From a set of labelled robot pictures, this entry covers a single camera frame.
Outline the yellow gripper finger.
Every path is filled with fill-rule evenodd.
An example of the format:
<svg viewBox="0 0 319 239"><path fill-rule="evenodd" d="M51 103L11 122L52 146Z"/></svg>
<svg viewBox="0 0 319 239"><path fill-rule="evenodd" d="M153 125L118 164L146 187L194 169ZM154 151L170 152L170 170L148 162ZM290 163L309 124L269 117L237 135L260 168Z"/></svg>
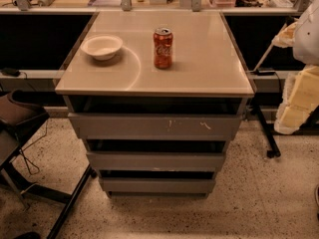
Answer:
<svg viewBox="0 0 319 239"><path fill-rule="evenodd" d="M319 67L306 65L298 73L290 73L284 84L274 129L281 134L298 130L319 106Z"/></svg>

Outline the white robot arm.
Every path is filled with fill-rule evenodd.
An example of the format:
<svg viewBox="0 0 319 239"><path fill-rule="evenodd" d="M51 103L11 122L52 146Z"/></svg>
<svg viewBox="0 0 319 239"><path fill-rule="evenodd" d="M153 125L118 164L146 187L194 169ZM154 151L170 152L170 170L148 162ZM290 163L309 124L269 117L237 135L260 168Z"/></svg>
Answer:
<svg viewBox="0 0 319 239"><path fill-rule="evenodd" d="M319 0L314 0L272 43L282 48L291 46L293 58L305 65L286 78L274 124L277 132L292 134L319 106Z"/></svg>

